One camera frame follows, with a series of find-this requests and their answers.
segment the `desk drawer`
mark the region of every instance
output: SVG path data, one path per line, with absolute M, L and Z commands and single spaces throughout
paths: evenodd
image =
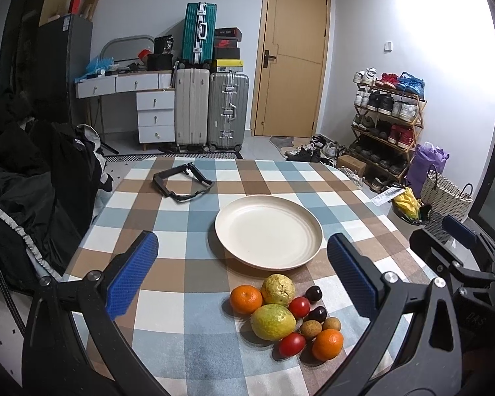
M 174 125 L 167 126 L 140 126 L 138 128 L 139 142 L 146 143 L 166 143 L 174 141 Z
M 77 94 L 77 98 L 115 94 L 116 78 L 108 76 L 105 78 L 85 80 L 76 85 L 75 93 Z
M 131 74 L 118 76 L 116 82 L 117 92 L 146 91 L 158 88 L 158 74 Z
M 138 126 L 174 125 L 174 109 L 138 111 Z
M 140 92 L 136 94 L 138 110 L 162 110 L 174 108 L 174 91 Z

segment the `teal suitcase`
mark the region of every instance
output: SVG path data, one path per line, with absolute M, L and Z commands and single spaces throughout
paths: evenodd
M 182 63 L 211 66 L 215 23 L 215 4 L 201 2 L 187 5 L 181 51 Z

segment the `checkered tablecloth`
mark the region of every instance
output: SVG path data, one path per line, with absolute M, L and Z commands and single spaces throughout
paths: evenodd
M 428 283 L 433 276 L 388 218 L 335 168 L 304 162 L 197 159 L 196 167 L 217 181 L 212 190 L 182 204 L 162 197 L 151 183 L 153 174 L 189 161 L 194 160 L 152 158 L 136 163 L 84 238 L 66 276 L 78 279 L 92 269 L 104 269 L 142 230 L 157 234 L 158 258 L 128 312 L 116 323 L 172 395 L 312 395 L 368 325 L 358 316 L 323 248 L 306 266 L 283 274 L 293 280 L 298 296 L 314 284 L 322 289 L 319 305 L 341 321 L 344 350 L 321 365 L 306 354 L 278 360 L 273 344 L 259 340 L 248 319 L 235 317 L 228 303 L 232 289 L 241 284 L 260 287 L 271 274 L 241 264 L 216 237 L 214 219 L 235 199 L 253 194 L 289 199 L 317 217 L 325 239 L 344 233 L 380 271 L 395 271 L 403 280 L 418 283 Z M 190 193 L 198 186 L 185 175 L 167 182 L 176 193 Z M 84 319 L 75 314 L 75 320 L 96 370 L 109 376 Z M 378 371 L 392 363 L 409 320 L 402 317 Z

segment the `cardboard box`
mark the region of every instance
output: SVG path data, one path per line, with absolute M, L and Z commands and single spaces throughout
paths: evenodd
M 359 159 L 353 158 L 349 154 L 345 154 L 337 159 L 336 168 L 342 167 L 355 171 L 359 177 L 363 177 L 367 164 L 365 162 L 361 162 Z

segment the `doormat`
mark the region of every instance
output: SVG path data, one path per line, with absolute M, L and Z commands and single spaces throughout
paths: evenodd
M 310 139 L 301 137 L 271 137 L 270 143 L 277 147 L 280 154 L 286 158 L 286 152 L 292 151 L 296 147 L 310 144 Z
M 116 156 L 106 156 L 107 162 L 135 162 L 145 159 L 156 158 L 198 158 L 198 159 L 243 159 L 239 152 L 217 151 L 201 153 L 150 153 L 150 154 L 119 154 Z

